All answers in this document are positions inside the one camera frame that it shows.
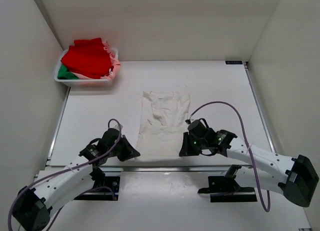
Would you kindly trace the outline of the white t shirt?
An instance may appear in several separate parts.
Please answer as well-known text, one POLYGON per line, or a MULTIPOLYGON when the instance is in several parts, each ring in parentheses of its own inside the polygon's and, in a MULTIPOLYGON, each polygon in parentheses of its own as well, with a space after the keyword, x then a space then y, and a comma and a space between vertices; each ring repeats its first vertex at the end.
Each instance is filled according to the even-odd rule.
POLYGON ((187 131, 191 98, 177 92, 144 91, 136 149, 141 162, 179 158, 183 134, 187 131))

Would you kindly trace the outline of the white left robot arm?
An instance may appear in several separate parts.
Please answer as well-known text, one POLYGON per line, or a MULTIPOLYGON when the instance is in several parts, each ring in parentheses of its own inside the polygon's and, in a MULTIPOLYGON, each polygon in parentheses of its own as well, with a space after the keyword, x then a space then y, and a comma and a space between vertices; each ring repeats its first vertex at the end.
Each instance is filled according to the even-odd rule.
POLYGON ((139 156, 125 135, 109 128, 101 138, 93 139, 62 171, 22 188, 9 215, 26 231, 42 231, 65 204, 85 193, 106 188, 106 176, 100 167, 109 158, 116 157, 124 162, 139 156))

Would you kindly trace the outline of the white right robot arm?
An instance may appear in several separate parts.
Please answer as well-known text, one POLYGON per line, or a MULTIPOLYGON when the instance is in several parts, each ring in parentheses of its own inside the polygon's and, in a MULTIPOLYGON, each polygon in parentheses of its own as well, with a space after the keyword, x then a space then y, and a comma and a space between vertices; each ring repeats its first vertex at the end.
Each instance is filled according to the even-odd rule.
POLYGON ((214 131, 203 118, 186 123, 180 157, 204 155, 208 150, 209 157, 221 155, 247 164, 232 164, 224 175, 209 176, 209 186, 200 188, 199 194, 232 195, 256 188, 283 195, 297 206, 310 206, 320 178, 309 158, 280 155, 246 144, 230 131, 214 131))

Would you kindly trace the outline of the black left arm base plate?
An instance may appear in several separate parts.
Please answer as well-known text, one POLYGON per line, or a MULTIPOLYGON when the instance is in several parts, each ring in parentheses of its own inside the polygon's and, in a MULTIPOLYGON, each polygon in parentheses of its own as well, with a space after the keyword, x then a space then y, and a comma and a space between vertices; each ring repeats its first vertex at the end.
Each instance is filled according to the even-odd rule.
POLYGON ((102 181, 95 181, 91 191, 75 198, 77 201, 118 201, 121 173, 105 172, 102 181))

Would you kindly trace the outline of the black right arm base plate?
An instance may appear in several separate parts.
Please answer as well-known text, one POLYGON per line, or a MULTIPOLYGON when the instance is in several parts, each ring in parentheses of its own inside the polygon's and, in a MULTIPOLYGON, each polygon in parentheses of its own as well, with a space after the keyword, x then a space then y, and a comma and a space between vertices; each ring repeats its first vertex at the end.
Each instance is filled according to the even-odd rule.
POLYGON ((241 187, 236 182, 236 173, 241 165, 231 165, 224 175, 207 177, 208 187, 200 188, 199 195, 209 195, 211 203, 251 203, 257 202, 253 187, 241 187))

